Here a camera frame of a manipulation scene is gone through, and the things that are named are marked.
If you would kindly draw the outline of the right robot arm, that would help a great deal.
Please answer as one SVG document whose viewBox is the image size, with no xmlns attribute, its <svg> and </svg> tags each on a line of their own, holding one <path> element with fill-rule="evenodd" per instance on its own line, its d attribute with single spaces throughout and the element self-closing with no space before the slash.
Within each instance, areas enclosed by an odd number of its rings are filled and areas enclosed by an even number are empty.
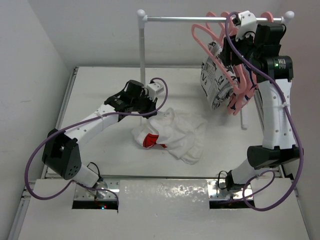
<svg viewBox="0 0 320 240">
<path fill-rule="evenodd" d="M 239 190 L 250 178 L 304 155 L 290 114 L 293 61 L 279 54 L 286 31 L 283 23 L 264 22 L 241 39 L 235 35 L 224 38 L 223 64 L 243 64 L 255 74 L 263 111 L 262 144 L 250 146 L 246 160 L 227 173 L 227 191 Z"/>
</svg>

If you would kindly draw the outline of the white t shirt red print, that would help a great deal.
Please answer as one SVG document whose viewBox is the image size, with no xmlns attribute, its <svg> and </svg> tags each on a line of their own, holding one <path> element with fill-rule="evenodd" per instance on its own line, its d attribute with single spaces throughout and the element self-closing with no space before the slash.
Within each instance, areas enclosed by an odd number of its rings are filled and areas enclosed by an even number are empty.
<svg viewBox="0 0 320 240">
<path fill-rule="evenodd" d="M 146 149 L 162 146 L 176 159 L 194 165 L 204 150 L 207 123 L 199 114 L 170 107 L 131 132 L 140 146 Z"/>
</svg>

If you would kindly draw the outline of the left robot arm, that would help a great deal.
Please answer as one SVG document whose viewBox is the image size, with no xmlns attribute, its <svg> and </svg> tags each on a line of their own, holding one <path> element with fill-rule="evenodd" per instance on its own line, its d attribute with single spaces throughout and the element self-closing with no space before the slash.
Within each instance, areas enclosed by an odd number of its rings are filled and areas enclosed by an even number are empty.
<svg viewBox="0 0 320 240">
<path fill-rule="evenodd" d="M 163 92 L 162 84 L 151 81 L 147 85 L 129 80 L 118 93 L 110 96 L 83 124 L 54 135 L 44 146 L 42 162 L 65 180 L 73 180 L 93 188 L 101 181 L 99 174 L 81 160 L 81 149 L 109 126 L 120 122 L 126 113 L 136 112 L 145 118 L 156 115 L 157 96 Z"/>
</svg>

